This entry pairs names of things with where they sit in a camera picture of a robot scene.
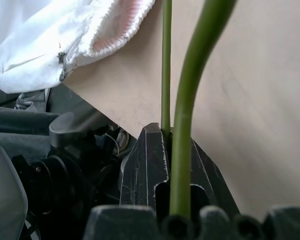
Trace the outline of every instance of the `white fabric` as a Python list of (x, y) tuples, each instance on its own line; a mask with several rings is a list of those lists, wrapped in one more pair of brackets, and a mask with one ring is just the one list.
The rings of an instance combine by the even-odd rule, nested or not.
[(154, 2), (0, 0), (0, 89), (55, 87), (74, 68), (123, 47)]

